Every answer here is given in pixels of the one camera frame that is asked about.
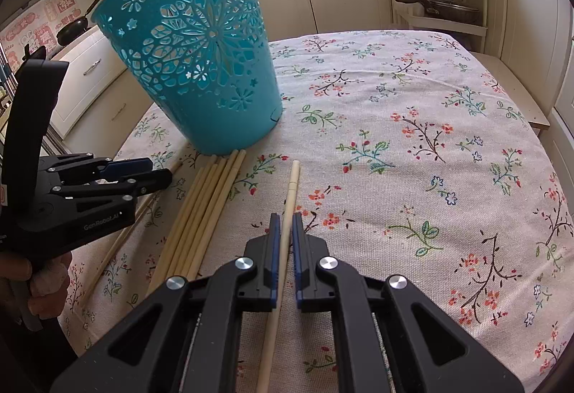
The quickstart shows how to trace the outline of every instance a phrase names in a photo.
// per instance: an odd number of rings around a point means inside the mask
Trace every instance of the drawer handle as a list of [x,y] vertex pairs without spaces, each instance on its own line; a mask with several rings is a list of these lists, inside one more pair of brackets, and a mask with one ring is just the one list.
[[124,103],[123,107],[119,109],[119,111],[116,113],[116,115],[111,120],[114,121],[126,106],[127,106],[127,103]]
[[87,76],[88,74],[90,74],[96,68],[96,66],[99,65],[101,62],[102,62],[102,59],[100,58],[93,65],[91,65],[88,69],[86,69],[84,71],[84,76]]

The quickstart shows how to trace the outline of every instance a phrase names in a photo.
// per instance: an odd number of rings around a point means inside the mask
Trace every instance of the table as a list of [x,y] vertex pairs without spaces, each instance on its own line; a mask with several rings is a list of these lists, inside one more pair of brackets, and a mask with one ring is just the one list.
[[[270,49],[285,110],[248,149],[202,275],[265,233],[298,159],[297,210],[308,232],[364,275],[407,276],[532,391],[574,332],[572,220],[512,100],[436,32],[312,35]],[[60,322],[78,354],[144,297],[185,191],[207,161],[155,105],[118,153],[138,156],[156,167],[184,165],[83,307],[85,276],[114,236],[74,252]],[[254,389],[264,322],[261,314],[244,319],[238,392]],[[482,381],[488,388],[488,372]],[[337,391],[329,315],[297,312],[291,262],[270,390]]]

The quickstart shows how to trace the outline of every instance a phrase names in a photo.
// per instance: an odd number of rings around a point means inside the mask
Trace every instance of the frying pan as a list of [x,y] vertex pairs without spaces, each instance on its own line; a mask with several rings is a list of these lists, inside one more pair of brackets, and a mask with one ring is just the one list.
[[100,0],[94,0],[82,17],[69,22],[59,30],[56,37],[58,39],[58,43],[62,45],[62,47],[72,43],[75,39],[81,36],[81,34],[88,30],[88,18],[86,16],[90,14],[90,11],[94,9],[99,1]]

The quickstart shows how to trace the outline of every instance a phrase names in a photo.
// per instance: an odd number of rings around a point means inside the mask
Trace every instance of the human hand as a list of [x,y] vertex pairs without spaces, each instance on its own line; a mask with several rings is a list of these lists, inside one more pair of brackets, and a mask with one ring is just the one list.
[[30,282],[28,308],[33,315],[42,319],[54,318],[64,310],[68,296],[70,276],[68,267],[72,261],[72,253],[48,261],[44,268],[32,275],[32,265],[29,260],[9,252],[0,252],[0,277],[15,281]]

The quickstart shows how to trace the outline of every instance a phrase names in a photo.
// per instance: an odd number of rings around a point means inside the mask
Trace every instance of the utensil holder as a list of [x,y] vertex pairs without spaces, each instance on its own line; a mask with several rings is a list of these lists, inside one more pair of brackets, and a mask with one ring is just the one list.
[[257,0],[103,0],[92,20],[200,152],[249,147],[279,120]]

